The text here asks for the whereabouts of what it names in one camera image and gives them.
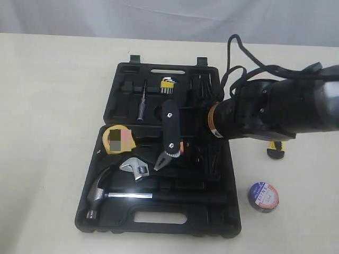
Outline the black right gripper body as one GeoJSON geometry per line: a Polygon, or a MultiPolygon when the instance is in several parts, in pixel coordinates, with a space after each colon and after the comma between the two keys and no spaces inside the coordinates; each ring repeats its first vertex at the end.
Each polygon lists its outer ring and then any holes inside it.
{"type": "Polygon", "coordinates": [[[227,99],[214,102],[207,110],[207,133],[214,139],[235,139],[238,136],[235,122],[235,102],[227,99]]]}

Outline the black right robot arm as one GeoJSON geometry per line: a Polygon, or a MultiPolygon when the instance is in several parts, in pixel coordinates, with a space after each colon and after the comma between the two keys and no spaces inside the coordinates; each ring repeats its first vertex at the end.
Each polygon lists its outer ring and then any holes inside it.
{"type": "Polygon", "coordinates": [[[210,104],[203,132],[209,138],[287,141],[299,133],[338,131],[338,66],[315,63],[298,77],[254,79],[244,74],[230,87],[234,94],[210,104]]]}

